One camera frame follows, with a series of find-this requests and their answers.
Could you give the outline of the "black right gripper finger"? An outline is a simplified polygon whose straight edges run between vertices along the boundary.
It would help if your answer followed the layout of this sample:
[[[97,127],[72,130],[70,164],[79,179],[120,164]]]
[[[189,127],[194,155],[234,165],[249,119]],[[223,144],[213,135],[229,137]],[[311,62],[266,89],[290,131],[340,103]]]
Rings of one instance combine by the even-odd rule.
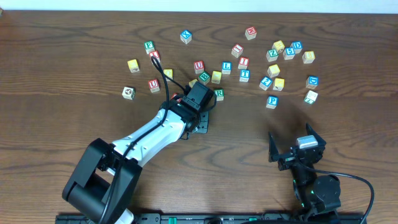
[[[326,145],[326,141],[323,138],[321,138],[320,135],[318,135],[308,123],[306,123],[306,131],[308,135],[313,135],[315,137],[319,146]]]
[[[276,162],[279,160],[279,152],[278,152],[277,146],[274,142],[274,138],[272,137],[272,134],[270,132],[268,132],[268,136],[269,136],[269,158],[268,158],[268,161]]]

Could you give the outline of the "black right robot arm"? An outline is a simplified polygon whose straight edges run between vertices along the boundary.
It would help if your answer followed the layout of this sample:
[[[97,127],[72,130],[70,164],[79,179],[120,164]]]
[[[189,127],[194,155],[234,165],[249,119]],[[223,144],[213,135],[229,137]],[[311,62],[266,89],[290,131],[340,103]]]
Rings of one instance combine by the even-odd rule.
[[[280,171],[290,170],[294,193],[308,216],[331,212],[341,206],[340,181],[333,174],[318,176],[313,165],[323,158],[326,141],[306,125],[307,135],[297,138],[289,152],[280,154],[269,135],[269,162],[277,162]]]

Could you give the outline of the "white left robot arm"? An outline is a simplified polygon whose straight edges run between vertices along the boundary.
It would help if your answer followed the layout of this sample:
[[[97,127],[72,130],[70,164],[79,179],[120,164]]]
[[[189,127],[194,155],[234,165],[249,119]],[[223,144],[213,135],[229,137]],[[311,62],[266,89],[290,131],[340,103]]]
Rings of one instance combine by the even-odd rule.
[[[215,93],[196,83],[162,103],[134,133],[107,143],[98,138],[84,151],[62,197],[93,223],[132,223],[128,210],[143,166],[163,148],[190,133],[206,133],[208,103]]]

